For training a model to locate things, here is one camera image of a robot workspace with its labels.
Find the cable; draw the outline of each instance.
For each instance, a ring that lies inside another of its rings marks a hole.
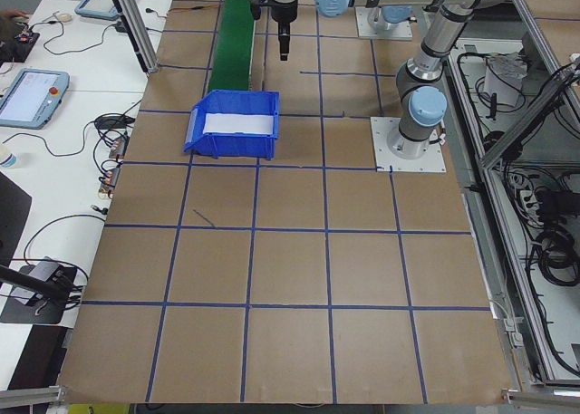
[[[219,8],[219,4],[170,8],[168,10],[168,13],[184,13],[187,11],[202,11],[204,9],[211,9],[211,8]]]
[[[46,151],[48,151],[48,153],[55,157],[55,158],[66,158],[66,157],[70,157],[70,156],[76,156],[77,154],[80,154],[84,151],[85,147],[86,147],[86,143],[87,143],[87,134],[86,134],[86,130],[89,128],[89,126],[91,124],[93,124],[94,121],[89,121],[87,122],[84,127],[82,128],[82,145],[79,149],[77,149],[76,151],[73,151],[71,153],[55,153],[54,151],[51,150],[51,148],[48,146],[48,142],[45,138],[43,138],[40,135],[34,135],[33,133],[25,133],[25,132],[19,132],[19,133],[15,133],[14,135],[12,135],[10,138],[4,140],[4,144],[6,144],[6,142],[13,140],[14,138],[16,138],[17,136],[28,136],[30,138],[37,138],[38,140],[41,140],[44,143],[44,147],[46,148]]]
[[[53,54],[55,56],[62,56],[64,54],[68,54],[68,53],[82,53],[82,52],[86,52],[87,50],[91,50],[95,47],[99,47],[100,45],[102,45],[105,42],[105,34],[107,33],[107,30],[111,27],[114,27],[115,24],[108,24],[103,30],[102,30],[102,34],[101,34],[101,40],[98,43],[89,45],[87,47],[84,47],[82,49],[78,49],[78,50],[65,50],[64,52],[54,52],[51,49],[48,48],[48,44],[51,43],[52,41],[56,40],[57,38],[61,38],[62,36],[64,36],[64,24],[61,21],[55,22],[55,21],[51,21],[51,22],[45,22],[46,24],[59,24],[61,26],[61,32],[59,34],[57,34],[56,36],[48,39],[47,41],[45,41],[43,43],[43,48],[50,54]]]
[[[10,71],[12,71],[12,69],[15,66],[15,58],[12,58],[12,61],[10,62],[10,66],[8,67],[8,70],[4,70],[3,72],[0,72],[0,75],[2,74],[8,74]]]
[[[158,18],[167,18],[166,15],[160,15],[160,13],[158,13],[157,11],[155,11],[154,9],[151,9],[151,8],[145,8],[145,12],[147,14],[154,13]]]
[[[58,263],[60,265],[67,265],[67,266],[70,266],[70,267],[74,267],[75,269],[78,269],[79,272],[81,272],[81,274],[84,275],[84,277],[86,278],[86,281],[89,281],[89,275],[80,266],[75,265],[74,263],[66,262],[64,260],[59,260],[57,258],[31,258],[31,257],[26,257],[25,259],[24,258],[13,258],[13,261],[15,261],[15,262],[25,262],[28,265],[30,264],[30,262],[56,262],[56,263]]]
[[[92,217],[92,218],[94,218],[94,219],[99,219],[100,221],[102,221],[102,222],[105,222],[105,219],[103,219],[102,217],[97,217],[96,215],[86,215],[86,214],[80,214],[80,215],[67,215],[67,216],[65,216],[65,217],[58,217],[58,218],[56,218],[56,219],[54,219],[54,220],[50,221],[48,224],[45,224],[44,226],[42,226],[42,227],[41,227],[41,228],[40,228],[38,231],[36,231],[36,233],[34,233],[34,234],[32,235],[32,237],[31,237],[31,238],[28,240],[28,242],[27,242],[27,243],[26,243],[26,245],[24,246],[24,251],[23,251],[23,258],[24,258],[24,261],[25,261],[25,262],[26,262],[28,265],[30,265],[30,264],[31,264],[31,263],[30,263],[30,260],[29,260],[29,259],[28,259],[28,257],[26,256],[26,254],[27,254],[27,251],[29,250],[29,248],[30,248],[30,246],[31,246],[32,242],[33,242],[33,241],[34,241],[34,240],[35,240],[35,239],[36,239],[36,238],[37,238],[37,237],[38,237],[38,236],[39,236],[39,235],[40,235],[40,234],[41,234],[41,233],[42,233],[42,232],[43,232],[43,231],[44,231],[46,228],[48,228],[48,227],[49,227],[49,226],[51,226],[51,225],[54,225],[54,224],[56,224],[57,222],[61,222],[61,221],[64,221],[65,219],[71,219],[71,218],[74,218],[74,217]]]

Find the metal bracket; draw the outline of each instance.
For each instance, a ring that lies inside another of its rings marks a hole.
[[[577,396],[561,396],[553,392],[529,393],[516,390],[503,390],[503,397],[507,403],[518,408],[565,409],[573,412],[580,410],[580,397]]]
[[[61,402],[64,400],[63,386],[45,389],[0,391],[0,409],[36,405],[38,403]]]

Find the blue tape line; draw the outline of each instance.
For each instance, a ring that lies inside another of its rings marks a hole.
[[[221,10],[221,6],[219,6],[217,9],[216,25],[214,27],[215,31],[218,30],[218,20],[219,20],[219,11],[220,10]],[[216,41],[216,36],[217,36],[216,34],[213,34],[212,43],[211,43],[211,47],[210,47],[209,55],[208,55],[208,65],[207,65],[208,68],[210,67],[210,63],[211,63],[211,57],[212,57],[212,53],[213,53],[214,43]],[[206,70],[206,75],[205,75],[205,79],[204,79],[204,89],[203,89],[204,95],[205,95],[205,90],[206,90],[206,86],[207,86],[207,82],[208,82],[208,73],[209,73],[209,70]],[[183,214],[185,212],[185,205],[186,205],[187,196],[188,196],[189,182],[191,179],[191,173],[192,173],[192,169],[193,169],[193,166],[191,165],[192,162],[193,162],[193,153],[191,153],[189,155],[188,175],[186,177],[185,186],[183,189],[183,197],[181,199],[181,208],[179,210],[179,220],[178,220],[178,225],[177,225],[177,229],[176,229],[176,233],[175,233],[175,240],[173,243],[173,251],[171,254],[171,260],[169,263],[169,272],[168,272],[167,281],[165,284],[165,293],[164,293],[164,298],[163,298],[165,303],[169,299],[169,289],[171,287],[171,277],[173,276],[173,268],[174,268],[175,258],[176,258],[177,249],[178,249],[178,245],[179,245],[180,227],[181,227],[181,222],[183,220]],[[155,341],[155,350],[153,352],[153,360],[151,362],[150,378],[149,378],[149,384],[147,387],[147,395],[145,397],[145,400],[147,402],[150,401],[151,393],[153,391],[153,382],[155,381],[155,371],[157,369],[157,360],[159,357],[161,336],[163,334],[163,325],[165,322],[165,312],[166,311],[167,311],[167,307],[165,305],[163,305],[161,308],[161,316],[159,318],[159,328],[157,331],[157,340]]]
[[[105,224],[106,228],[177,228],[178,226],[164,226],[155,224]],[[251,231],[251,226],[180,226],[182,230],[223,230],[223,231]],[[361,234],[361,235],[431,235],[431,236],[471,236],[469,231],[420,231],[420,230],[356,230],[343,228],[292,228],[275,226],[257,226],[256,231],[277,231],[281,233],[325,233],[333,235]]]
[[[177,68],[178,70],[202,70],[202,71],[211,70],[211,68],[205,68],[205,67],[188,67],[188,66],[184,66],[184,65],[171,65],[168,63],[160,63],[159,67]]]
[[[161,110],[161,109],[139,109],[139,113],[187,113],[190,114],[191,111],[170,111],[170,110]]]
[[[326,186],[326,146],[324,143],[324,96],[323,96],[323,78],[322,78],[322,54],[320,44],[320,19],[316,12],[316,57],[318,64],[318,95],[320,102],[320,133],[322,143],[322,159],[323,159],[323,199],[324,199],[324,252],[326,259],[326,294],[328,297],[328,340],[330,353],[330,378],[331,388],[333,393],[333,403],[338,403],[338,395],[336,390],[336,366],[334,357],[334,322],[333,322],[333,289],[331,284],[330,274],[330,247],[328,241],[328,191]]]
[[[425,377],[423,375],[423,366],[421,364],[421,352],[419,350],[419,341],[417,336],[417,326],[415,324],[415,316],[412,309],[411,287],[409,285],[409,275],[407,273],[407,262],[405,260],[405,250],[402,242],[401,221],[399,219],[399,206],[397,205],[397,193],[395,192],[395,182],[392,167],[389,171],[389,181],[391,182],[392,205],[395,214],[395,225],[397,226],[397,237],[399,238],[399,250],[401,252],[401,264],[403,279],[405,281],[405,292],[407,294],[407,301],[409,303],[409,318],[411,321],[411,332],[413,337],[413,347],[415,349],[415,357],[417,358],[417,371],[419,373],[420,392],[423,398],[423,403],[428,403],[427,388],[425,386]]]
[[[163,32],[174,32],[184,34],[216,34],[216,31],[208,31],[203,29],[164,29]]]
[[[256,166],[259,167],[260,159],[256,160]],[[247,345],[249,322],[250,322],[250,304],[252,295],[252,271],[254,269],[254,246],[256,244],[256,218],[257,218],[257,199],[258,190],[260,186],[260,168],[256,168],[254,176],[254,201],[252,206],[252,229],[250,236],[250,256],[247,265],[247,285],[246,285],[246,313],[244,315],[244,344],[242,347],[242,379],[239,391],[239,401],[243,402],[246,399],[246,369],[247,369]]]
[[[82,301],[83,305],[115,305],[139,307],[191,307],[191,308],[262,308],[291,310],[383,310],[414,312],[491,312],[489,307],[470,305],[372,305],[372,304],[323,304],[323,303],[190,303],[187,301]]]

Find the black monitor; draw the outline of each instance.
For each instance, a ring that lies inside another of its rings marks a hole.
[[[32,198],[0,173],[0,285],[13,286],[0,314],[2,323],[58,323],[63,317],[69,293],[74,288],[76,268],[64,267],[47,257],[37,266],[20,271],[8,266],[14,258],[30,213]],[[44,272],[42,279],[30,276]]]
[[[0,172],[0,265],[12,262],[32,203],[26,192]]]

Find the black cable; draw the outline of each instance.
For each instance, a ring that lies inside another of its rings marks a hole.
[[[35,239],[36,239],[36,238],[37,238],[37,237],[38,237],[38,236],[39,236],[39,235],[40,235],[40,234],[41,234],[41,233],[42,233],[42,232],[43,232],[43,231],[44,231],[46,228],[48,228],[49,226],[51,226],[51,225],[53,225],[53,224],[56,224],[57,222],[64,221],[65,219],[71,219],[71,218],[74,218],[74,217],[92,217],[92,218],[94,218],[94,219],[99,219],[100,221],[102,221],[102,222],[105,222],[105,219],[103,219],[102,217],[97,217],[97,216],[95,216],[95,215],[85,215],[85,214],[80,214],[80,215],[67,215],[67,216],[65,216],[65,217],[58,217],[58,218],[56,218],[56,219],[54,219],[54,220],[50,221],[48,224],[45,224],[44,226],[42,226],[42,227],[41,227],[41,228],[40,228],[38,231],[36,231],[36,233],[34,233],[34,234],[32,235],[32,237],[31,237],[31,238],[28,240],[28,242],[27,242],[27,243],[26,243],[26,245],[24,246],[24,251],[23,251],[23,257],[24,257],[24,261],[25,261],[25,262],[26,262],[28,265],[30,265],[30,264],[31,264],[31,263],[30,263],[30,261],[28,260],[28,257],[26,256],[26,254],[27,254],[27,251],[28,251],[28,249],[30,248],[30,245],[32,244],[32,242],[33,242],[33,241],[34,241],[34,240],[35,240]]]
[[[463,68],[461,66],[461,61],[463,60],[463,58],[466,58],[468,56],[481,57],[481,55],[480,55],[480,53],[470,53],[470,52],[462,53],[457,57],[457,67],[459,69],[459,76],[461,77],[461,81],[463,82],[463,87],[465,88],[465,93],[468,95],[469,105],[471,106],[471,109],[473,111],[473,115],[475,116],[475,119],[478,122],[479,137],[481,138],[481,140],[483,140],[484,135],[483,135],[482,128],[485,129],[488,133],[491,133],[491,129],[486,125],[485,122],[483,122],[483,120],[479,116],[478,108],[475,105],[473,98],[471,97],[471,90],[469,89],[468,79],[467,79],[465,73],[463,72]]]
[[[25,132],[19,132],[19,133],[15,133],[14,135],[12,135],[10,138],[4,140],[4,144],[6,144],[6,142],[14,139],[17,136],[28,136],[30,138],[37,138],[38,140],[41,140],[44,143],[44,147],[46,148],[46,151],[48,151],[48,153],[55,157],[55,158],[66,158],[66,157],[70,157],[70,156],[76,156],[77,154],[81,154],[85,147],[86,147],[86,143],[87,143],[87,134],[86,131],[89,128],[89,126],[93,123],[93,121],[89,121],[87,122],[84,127],[82,128],[82,146],[77,149],[76,151],[73,151],[71,153],[55,153],[54,151],[51,150],[51,148],[48,146],[48,142],[45,138],[43,138],[40,135],[35,135],[33,133],[25,133]]]
[[[59,34],[57,34],[56,36],[48,39],[47,41],[45,41],[43,43],[43,48],[50,54],[53,54],[55,56],[62,56],[64,54],[68,54],[68,53],[82,53],[82,52],[86,52],[87,50],[91,50],[94,49],[95,47],[99,47],[100,45],[102,45],[105,42],[105,34],[107,33],[107,30],[111,27],[114,27],[115,24],[109,24],[107,25],[103,30],[102,30],[102,34],[101,34],[101,40],[98,43],[89,45],[87,47],[84,47],[82,49],[78,49],[78,50],[65,50],[64,52],[53,52],[51,49],[48,48],[47,44],[51,43],[52,41],[56,40],[57,38],[61,38],[64,35],[64,24],[63,22],[56,22],[57,24],[59,24],[61,26],[61,32]]]
[[[145,8],[145,12],[147,14],[154,13],[158,18],[167,18],[166,15],[160,15],[160,13],[158,13],[157,11],[155,11],[154,9],[151,9],[151,8]]]

